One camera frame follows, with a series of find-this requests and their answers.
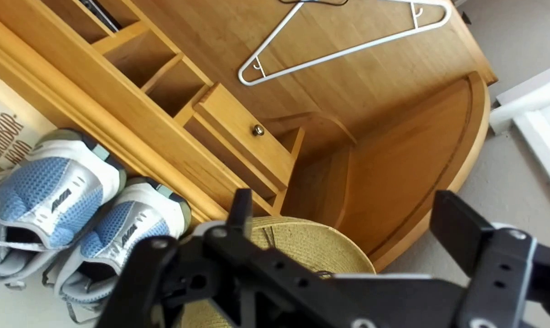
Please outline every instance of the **white hanger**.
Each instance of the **white hanger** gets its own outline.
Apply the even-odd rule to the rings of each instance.
[[[400,33],[396,33],[396,34],[391,35],[391,36],[385,36],[385,37],[382,37],[382,38],[374,40],[374,41],[370,41],[370,42],[367,42],[367,43],[364,43],[364,44],[360,44],[359,46],[352,46],[351,48],[347,48],[345,50],[341,50],[341,51],[335,52],[333,54],[329,54],[327,56],[323,56],[323,57],[320,57],[320,58],[317,58],[317,59],[314,59],[314,60],[310,60],[308,62],[304,62],[302,64],[295,65],[293,67],[289,67],[289,68],[283,69],[281,71],[278,71],[278,72],[271,73],[271,74],[267,75],[265,73],[264,69],[262,68],[262,64],[261,64],[261,61],[258,59],[258,56],[261,54],[261,52],[263,50],[265,50],[265,48],[268,46],[268,44],[271,43],[271,41],[273,41],[273,39],[275,39],[275,36],[281,31],[281,29],[283,29],[283,27],[285,27],[285,25],[288,23],[289,20],[291,20],[293,15],[295,15],[295,13],[297,13],[297,11],[306,3],[306,2],[299,2],[298,4],[296,4],[293,7],[293,9],[291,9],[291,11],[287,14],[287,16],[285,16],[285,18],[281,21],[281,23],[279,23],[279,25],[277,25],[277,27],[275,27],[275,30],[271,33],[271,35],[269,35],[267,37],[267,39],[259,46],[259,48],[250,56],[250,58],[246,62],[244,62],[242,67],[239,69],[239,73],[238,73],[240,82],[243,83],[244,85],[248,86],[248,87],[251,87],[252,85],[257,85],[259,83],[263,83],[264,81],[269,81],[271,79],[281,77],[285,74],[296,72],[300,69],[304,69],[304,68],[308,68],[308,67],[311,67],[311,66],[314,66],[314,65],[317,65],[317,64],[321,64],[322,62],[327,62],[328,60],[332,60],[332,59],[338,58],[340,56],[345,56],[347,54],[351,54],[352,52],[360,51],[360,50],[363,50],[363,49],[366,49],[366,48],[370,48],[372,46],[378,46],[379,44],[387,43],[387,42],[394,41],[394,40],[397,40],[397,39],[400,39],[400,38],[403,38],[403,37],[407,37],[407,36],[411,36],[411,35],[416,35],[418,33],[422,33],[422,32],[425,32],[425,31],[430,31],[430,30],[433,30],[433,29],[437,29],[437,28],[445,25],[449,21],[449,19],[451,17],[451,14],[452,14],[451,3],[448,0],[384,0],[384,1],[408,2],[409,4],[411,4],[412,20],[413,20],[414,25],[415,25],[414,29],[410,29],[410,30],[407,30],[407,31],[402,31]],[[445,10],[445,15],[444,15],[443,19],[441,19],[440,21],[437,21],[436,23],[419,27],[418,17],[420,17],[423,14],[423,10],[421,8],[417,12],[415,10],[415,4],[440,6]],[[244,79],[244,77],[242,76],[243,72],[248,68],[248,66],[250,66],[250,64],[252,64],[255,61],[256,61],[256,65],[253,65],[252,67],[254,69],[260,70],[261,73],[262,73],[262,77],[260,77],[259,79],[254,80],[254,81],[246,81]]]

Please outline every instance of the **wooden cabinet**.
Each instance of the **wooden cabinet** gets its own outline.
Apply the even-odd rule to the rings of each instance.
[[[256,215],[279,214],[301,131],[287,146],[264,127],[253,135],[258,120],[131,0],[100,3],[118,31],[77,0],[0,2],[0,77],[57,127],[84,130],[184,196],[194,224],[224,219],[246,187]]]

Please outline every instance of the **sneaker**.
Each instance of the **sneaker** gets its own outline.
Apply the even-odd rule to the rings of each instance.
[[[70,247],[98,207],[125,185],[125,171],[101,145],[59,129],[0,182],[0,282],[23,278]]]
[[[187,201],[164,185],[150,178],[129,180],[110,212],[56,269],[54,293],[67,302],[73,321],[81,323],[73,304],[100,311],[138,241],[162,235],[178,238],[190,220]]]

